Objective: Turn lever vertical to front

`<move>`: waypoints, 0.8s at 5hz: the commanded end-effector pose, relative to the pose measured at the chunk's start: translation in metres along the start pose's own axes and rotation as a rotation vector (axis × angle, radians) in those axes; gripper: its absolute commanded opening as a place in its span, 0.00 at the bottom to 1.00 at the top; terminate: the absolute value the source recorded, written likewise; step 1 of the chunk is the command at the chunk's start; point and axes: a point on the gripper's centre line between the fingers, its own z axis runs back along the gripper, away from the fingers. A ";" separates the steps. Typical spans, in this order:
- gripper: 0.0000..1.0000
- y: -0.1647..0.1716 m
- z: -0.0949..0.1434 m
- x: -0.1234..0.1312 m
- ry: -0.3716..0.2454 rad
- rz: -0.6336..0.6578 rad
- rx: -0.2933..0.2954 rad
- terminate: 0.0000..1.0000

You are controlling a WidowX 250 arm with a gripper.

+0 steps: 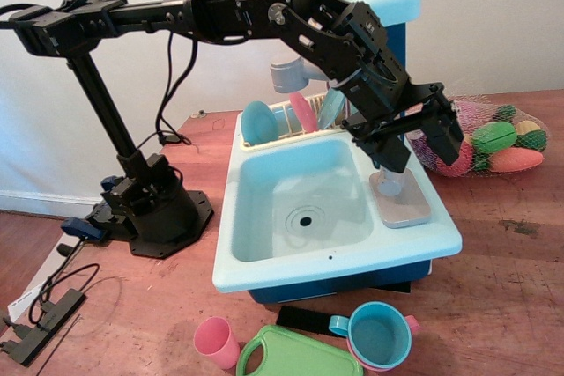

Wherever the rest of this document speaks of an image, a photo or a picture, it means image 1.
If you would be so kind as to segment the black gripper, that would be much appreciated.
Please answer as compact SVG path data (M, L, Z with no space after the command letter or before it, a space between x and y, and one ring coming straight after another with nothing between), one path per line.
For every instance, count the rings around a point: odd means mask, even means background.
M343 127L375 168L403 173L411 153L398 137L415 129L444 164L458 160L464 134L444 84L414 84L386 46L337 44L333 80L358 110Z

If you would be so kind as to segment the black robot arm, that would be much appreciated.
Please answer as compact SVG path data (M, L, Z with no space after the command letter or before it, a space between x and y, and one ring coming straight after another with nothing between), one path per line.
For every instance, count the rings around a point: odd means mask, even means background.
M376 164L401 173L410 156L400 136L424 132L431 150L454 163L464 136L440 83L416 85L388 45L368 4L345 0L63 0L57 8L10 4L1 26L36 56L63 58L114 145L124 176L104 185L103 202L63 231L84 241L126 240L133 254L155 258L198 241L212 217L200 191L184 189L167 159L145 158L133 143L91 52L125 33L179 34L194 43L237 45L279 39L313 63L355 106L344 122Z

